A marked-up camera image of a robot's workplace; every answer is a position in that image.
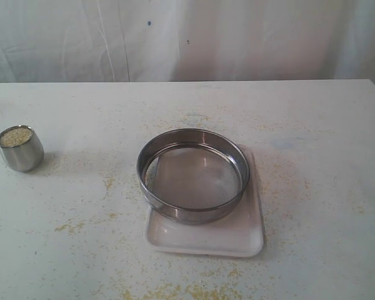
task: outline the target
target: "sieve mesh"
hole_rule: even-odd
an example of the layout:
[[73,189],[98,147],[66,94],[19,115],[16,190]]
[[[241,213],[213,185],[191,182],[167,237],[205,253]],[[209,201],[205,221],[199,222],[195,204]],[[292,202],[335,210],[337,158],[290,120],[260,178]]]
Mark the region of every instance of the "sieve mesh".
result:
[[224,204],[239,191],[240,177],[226,158],[205,149],[171,150],[153,161],[146,186],[168,204],[206,209]]

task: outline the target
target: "table surface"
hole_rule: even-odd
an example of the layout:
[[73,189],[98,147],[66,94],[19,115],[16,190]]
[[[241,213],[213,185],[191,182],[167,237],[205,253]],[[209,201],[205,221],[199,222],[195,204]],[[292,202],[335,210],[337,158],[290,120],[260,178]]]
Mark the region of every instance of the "table surface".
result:
[[[0,84],[0,299],[375,299],[375,87],[368,80]],[[266,245],[251,259],[156,252],[136,159],[204,128],[250,147]]]

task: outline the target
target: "metal sieve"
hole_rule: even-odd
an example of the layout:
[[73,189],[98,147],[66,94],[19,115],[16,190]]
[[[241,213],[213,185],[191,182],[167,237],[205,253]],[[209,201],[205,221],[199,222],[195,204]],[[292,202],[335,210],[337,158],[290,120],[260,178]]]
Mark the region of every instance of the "metal sieve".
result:
[[149,141],[137,159],[148,203],[186,224],[215,221],[238,205],[250,177],[243,152],[202,129],[177,129]]

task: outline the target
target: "white curtain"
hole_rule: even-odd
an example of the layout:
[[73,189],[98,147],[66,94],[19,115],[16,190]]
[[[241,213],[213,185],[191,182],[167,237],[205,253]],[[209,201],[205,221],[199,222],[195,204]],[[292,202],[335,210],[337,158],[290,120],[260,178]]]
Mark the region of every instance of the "white curtain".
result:
[[0,0],[0,82],[370,78],[375,0]]

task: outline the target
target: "fabric backdrop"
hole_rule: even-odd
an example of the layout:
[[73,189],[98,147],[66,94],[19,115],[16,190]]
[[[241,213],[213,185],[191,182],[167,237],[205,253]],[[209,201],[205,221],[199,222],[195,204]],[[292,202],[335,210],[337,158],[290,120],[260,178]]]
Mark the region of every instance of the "fabric backdrop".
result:
[[370,78],[375,0],[0,0],[0,82]]

